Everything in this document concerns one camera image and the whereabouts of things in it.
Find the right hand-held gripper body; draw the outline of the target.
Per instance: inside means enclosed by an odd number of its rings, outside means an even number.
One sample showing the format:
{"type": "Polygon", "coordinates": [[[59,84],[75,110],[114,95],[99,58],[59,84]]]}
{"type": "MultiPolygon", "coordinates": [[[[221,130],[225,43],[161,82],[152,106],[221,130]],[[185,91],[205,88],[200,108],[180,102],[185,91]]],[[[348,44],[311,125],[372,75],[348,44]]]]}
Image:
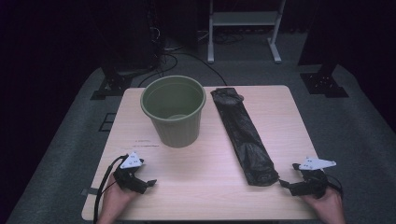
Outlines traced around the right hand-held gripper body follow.
{"type": "Polygon", "coordinates": [[[315,195],[321,198],[329,186],[329,181],[323,169],[334,167],[335,161],[326,161],[318,158],[307,157],[300,164],[300,172],[303,181],[290,184],[289,190],[292,196],[315,195]]]}

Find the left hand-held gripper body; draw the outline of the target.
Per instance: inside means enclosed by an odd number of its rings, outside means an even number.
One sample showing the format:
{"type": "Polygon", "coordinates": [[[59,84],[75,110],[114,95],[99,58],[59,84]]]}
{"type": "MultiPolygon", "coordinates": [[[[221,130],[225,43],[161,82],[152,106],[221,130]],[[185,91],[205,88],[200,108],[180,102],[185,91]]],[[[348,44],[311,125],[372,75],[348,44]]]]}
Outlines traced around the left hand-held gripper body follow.
{"type": "Polygon", "coordinates": [[[137,178],[135,173],[142,166],[136,152],[128,154],[114,172],[114,177],[122,189],[144,194],[148,188],[147,182],[137,178]]]}

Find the green plastic trash bin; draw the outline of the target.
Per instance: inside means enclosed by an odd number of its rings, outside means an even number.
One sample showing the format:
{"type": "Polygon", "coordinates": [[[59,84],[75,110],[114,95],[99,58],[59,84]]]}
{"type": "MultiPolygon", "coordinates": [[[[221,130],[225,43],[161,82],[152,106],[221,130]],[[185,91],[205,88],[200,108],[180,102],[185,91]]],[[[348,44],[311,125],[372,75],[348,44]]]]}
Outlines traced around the green plastic trash bin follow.
{"type": "Polygon", "coordinates": [[[161,141],[169,147],[187,147],[199,136],[206,94],[193,78],[170,76],[150,83],[140,105],[161,141]]]}

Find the black garbage bag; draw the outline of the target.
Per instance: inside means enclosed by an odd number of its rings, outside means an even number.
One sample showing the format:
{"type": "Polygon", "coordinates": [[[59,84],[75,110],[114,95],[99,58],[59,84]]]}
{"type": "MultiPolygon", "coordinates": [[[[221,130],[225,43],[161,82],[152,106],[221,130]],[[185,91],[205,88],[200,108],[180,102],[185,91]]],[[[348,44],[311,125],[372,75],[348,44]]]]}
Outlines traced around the black garbage bag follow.
{"type": "Polygon", "coordinates": [[[244,106],[243,96],[235,88],[218,88],[211,95],[247,183],[259,187],[275,184],[278,172],[244,106]]]}

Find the person's left hand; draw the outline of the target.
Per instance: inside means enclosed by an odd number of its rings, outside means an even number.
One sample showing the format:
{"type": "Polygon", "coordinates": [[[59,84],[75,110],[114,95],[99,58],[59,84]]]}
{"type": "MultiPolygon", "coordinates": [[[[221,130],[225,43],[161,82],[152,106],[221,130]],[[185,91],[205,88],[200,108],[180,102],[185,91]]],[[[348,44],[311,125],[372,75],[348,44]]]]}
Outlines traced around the person's left hand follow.
{"type": "Polygon", "coordinates": [[[112,181],[105,191],[100,216],[119,217],[125,208],[138,196],[135,191],[121,189],[115,181],[112,181]]]}

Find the person's right hand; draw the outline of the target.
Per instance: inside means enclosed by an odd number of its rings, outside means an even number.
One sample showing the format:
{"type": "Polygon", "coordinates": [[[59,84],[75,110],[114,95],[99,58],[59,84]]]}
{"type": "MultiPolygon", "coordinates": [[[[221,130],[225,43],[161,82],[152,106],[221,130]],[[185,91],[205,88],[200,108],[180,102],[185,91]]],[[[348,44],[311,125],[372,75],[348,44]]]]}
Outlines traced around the person's right hand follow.
{"type": "Polygon", "coordinates": [[[337,190],[327,188],[319,199],[312,195],[301,196],[301,199],[313,208],[324,224],[347,224],[342,198],[337,190]]]}

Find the white metal stand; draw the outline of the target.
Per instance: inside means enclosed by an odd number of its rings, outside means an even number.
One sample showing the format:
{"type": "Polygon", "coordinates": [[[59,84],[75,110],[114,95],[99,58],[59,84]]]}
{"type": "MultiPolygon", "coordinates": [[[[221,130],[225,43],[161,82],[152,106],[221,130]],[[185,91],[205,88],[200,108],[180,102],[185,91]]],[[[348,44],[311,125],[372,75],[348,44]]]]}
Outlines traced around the white metal stand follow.
{"type": "Polygon", "coordinates": [[[275,63],[281,63],[282,59],[276,47],[276,38],[280,23],[283,17],[286,0],[280,0],[276,11],[258,12],[216,12],[213,0],[209,0],[209,19],[208,19],[208,43],[207,61],[213,63],[214,57],[214,28],[220,26],[272,26],[273,33],[267,38],[269,49],[271,50],[275,63]]]}

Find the black stand with base plate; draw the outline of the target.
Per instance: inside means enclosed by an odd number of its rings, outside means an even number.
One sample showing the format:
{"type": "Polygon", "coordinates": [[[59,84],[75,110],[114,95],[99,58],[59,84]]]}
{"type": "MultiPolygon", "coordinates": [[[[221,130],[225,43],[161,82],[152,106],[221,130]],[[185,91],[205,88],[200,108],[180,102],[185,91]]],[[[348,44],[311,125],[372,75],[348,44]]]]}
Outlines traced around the black stand with base plate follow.
{"type": "Polygon", "coordinates": [[[160,32],[154,0],[87,0],[105,79],[94,99],[122,95],[134,77],[158,67],[160,32]]]}
{"type": "Polygon", "coordinates": [[[304,43],[299,65],[319,64],[315,73],[301,73],[301,78],[310,94],[323,94],[328,98],[348,97],[332,73],[339,63],[340,43],[333,32],[331,0],[318,0],[315,17],[304,43]]]}

